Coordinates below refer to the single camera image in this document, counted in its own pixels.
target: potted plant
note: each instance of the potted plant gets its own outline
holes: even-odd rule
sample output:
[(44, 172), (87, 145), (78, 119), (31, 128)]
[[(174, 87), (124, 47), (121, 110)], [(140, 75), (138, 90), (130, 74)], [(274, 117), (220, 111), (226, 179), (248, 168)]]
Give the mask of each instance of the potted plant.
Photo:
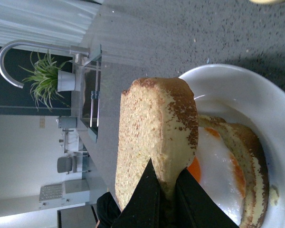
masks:
[(42, 58), (37, 53), (38, 61), (33, 63), (32, 54), (30, 54), (30, 62), (34, 67), (34, 70), (28, 71), (32, 75), (23, 79), (23, 82), (32, 82), (30, 94), (35, 100), (35, 105), (38, 108), (39, 102), (44, 104), (49, 110), (53, 108), (51, 101), (58, 100), (64, 103), (61, 99), (64, 98), (60, 91), (72, 91), (75, 89), (75, 74), (62, 71), (61, 68), (66, 62), (61, 65), (57, 65), (57, 61), (51, 56), (49, 51)]

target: spider plant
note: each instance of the spider plant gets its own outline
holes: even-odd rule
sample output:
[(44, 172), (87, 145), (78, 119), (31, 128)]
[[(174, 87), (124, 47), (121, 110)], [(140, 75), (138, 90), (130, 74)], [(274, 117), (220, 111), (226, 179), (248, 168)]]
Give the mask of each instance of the spider plant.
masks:
[(57, 92), (58, 71), (61, 70), (61, 68), (68, 61), (63, 62), (61, 65), (58, 66), (57, 61), (54, 61), (54, 58), (51, 57), (51, 54), (49, 53), (49, 51), (47, 51), (43, 58), (38, 52), (38, 61), (36, 63), (33, 63), (32, 54), (33, 52), (31, 52), (30, 54), (30, 62), (34, 67), (34, 70), (29, 70), (19, 66), (32, 74), (24, 78), (23, 82), (32, 82), (30, 94), (33, 100), (35, 100), (36, 108), (38, 109), (39, 103), (42, 103), (51, 111), (51, 109), (53, 108), (51, 101), (61, 101), (61, 99), (64, 98), (61, 94)]

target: chair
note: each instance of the chair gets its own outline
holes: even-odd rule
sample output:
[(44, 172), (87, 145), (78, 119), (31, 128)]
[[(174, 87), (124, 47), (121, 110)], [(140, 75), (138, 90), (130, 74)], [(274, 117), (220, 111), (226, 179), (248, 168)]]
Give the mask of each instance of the chair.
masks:
[(77, 156), (64, 156), (60, 157), (57, 160), (57, 172), (63, 173), (67, 172), (69, 174), (77, 172), (77, 157), (89, 157), (89, 155), (77, 155)]

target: egg white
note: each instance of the egg white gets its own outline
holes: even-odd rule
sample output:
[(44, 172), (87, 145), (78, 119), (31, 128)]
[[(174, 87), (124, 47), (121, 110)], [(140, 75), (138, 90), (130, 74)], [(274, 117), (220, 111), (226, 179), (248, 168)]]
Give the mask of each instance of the egg white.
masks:
[(199, 184), (218, 207), (239, 225), (244, 201), (237, 186), (230, 153), (220, 136), (199, 127), (196, 151), (201, 171)]

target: speckled countertop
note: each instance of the speckled countertop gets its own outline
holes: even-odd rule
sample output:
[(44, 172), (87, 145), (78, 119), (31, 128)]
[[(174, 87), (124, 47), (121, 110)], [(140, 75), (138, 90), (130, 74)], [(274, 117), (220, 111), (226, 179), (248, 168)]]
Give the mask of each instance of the speckled countertop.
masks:
[(120, 94), (139, 77), (176, 77), (225, 63), (266, 77), (285, 91), (285, 2), (106, 0), (82, 46), (102, 45), (99, 135), (80, 137), (114, 193)]

